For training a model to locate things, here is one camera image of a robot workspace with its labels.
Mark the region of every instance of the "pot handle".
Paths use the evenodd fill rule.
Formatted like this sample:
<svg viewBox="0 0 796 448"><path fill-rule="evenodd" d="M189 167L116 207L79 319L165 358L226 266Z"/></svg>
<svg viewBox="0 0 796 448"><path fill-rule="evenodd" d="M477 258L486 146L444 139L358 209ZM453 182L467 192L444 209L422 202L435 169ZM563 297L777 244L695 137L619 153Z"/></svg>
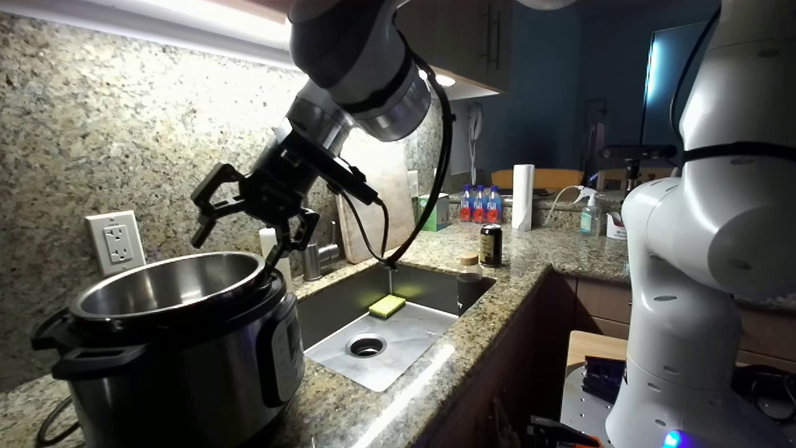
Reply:
<svg viewBox="0 0 796 448"><path fill-rule="evenodd" d="M129 368L148 356L148 346L75 350L53 366L53 380L85 381Z"/></svg>
<svg viewBox="0 0 796 448"><path fill-rule="evenodd" d="M29 346L34 352L46 352L46 350L57 350L57 352L64 352L68 350L68 342L70 342L70 332L68 332L68 325L70 325L70 311L62 310L53 317L47 317L47 321L42 321L33 340L29 340Z"/></svg>
<svg viewBox="0 0 796 448"><path fill-rule="evenodd" d="M288 404L304 380L304 345L298 332L297 305L286 301L276 325L267 325L256 336L256 361L263 406Z"/></svg>

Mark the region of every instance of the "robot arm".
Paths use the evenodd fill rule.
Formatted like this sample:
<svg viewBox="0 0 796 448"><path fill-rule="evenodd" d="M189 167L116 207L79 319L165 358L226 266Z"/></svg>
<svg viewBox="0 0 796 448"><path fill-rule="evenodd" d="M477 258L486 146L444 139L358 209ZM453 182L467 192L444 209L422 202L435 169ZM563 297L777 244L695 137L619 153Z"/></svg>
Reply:
<svg viewBox="0 0 796 448"><path fill-rule="evenodd" d="M608 433L618 448L789 445L740 402L737 297L796 290L796 4L725 0L682 118L682 180L624 207L633 327Z"/></svg>
<svg viewBox="0 0 796 448"><path fill-rule="evenodd" d="M220 165L195 192L201 248L216 220L246 213L276 230L267 270L291 250L304 250L319 216L302 207L317 177L363 204L379 202L366 177L339 159L351 123L368 136L402 139L431 111L431 90L412 53L394 25L399 0L297 0L291 53L310 77L288 111L291 132L269 147L252 174ZM225 182L240 185L233 202L211 202Z"/></svg>

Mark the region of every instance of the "yellow sponge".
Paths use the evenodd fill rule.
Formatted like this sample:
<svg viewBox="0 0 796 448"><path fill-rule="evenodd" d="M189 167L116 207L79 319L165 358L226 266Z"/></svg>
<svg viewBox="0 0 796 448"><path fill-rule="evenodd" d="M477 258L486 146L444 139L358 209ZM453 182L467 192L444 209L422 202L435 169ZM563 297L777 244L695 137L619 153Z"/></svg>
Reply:
<svg viewBox="0 0 796 448"><path fill-rule="evenodd" d="M390 319L399 310L402 310L405 300L385 294L375 305L368 307L374 317Z"/></svg>

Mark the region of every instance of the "instant pot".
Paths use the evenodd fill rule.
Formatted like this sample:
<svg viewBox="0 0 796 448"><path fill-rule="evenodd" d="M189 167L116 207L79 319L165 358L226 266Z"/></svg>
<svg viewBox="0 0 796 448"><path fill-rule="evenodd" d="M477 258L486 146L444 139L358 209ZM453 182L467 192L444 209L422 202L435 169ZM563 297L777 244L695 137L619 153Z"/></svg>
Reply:
<svg viewBox="0 0 796 448"><path fill-rule="evenodd" d="M111 276L33 336L54 350L88 445L242 445L304 380L297 301L245 251Z"/></svg>

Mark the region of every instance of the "faucet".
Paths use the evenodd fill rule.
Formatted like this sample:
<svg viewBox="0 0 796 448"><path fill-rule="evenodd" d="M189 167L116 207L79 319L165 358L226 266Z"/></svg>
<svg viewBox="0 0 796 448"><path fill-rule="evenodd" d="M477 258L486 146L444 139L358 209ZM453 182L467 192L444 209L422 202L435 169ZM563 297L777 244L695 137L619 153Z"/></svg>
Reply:
<svg viewBox="0 0 796 448"><path fill-rule="evenodd" d="M302 251L304 282L322 279L324 266L340 259L340 244L319 248L317 241L305 244Z"/></svg>

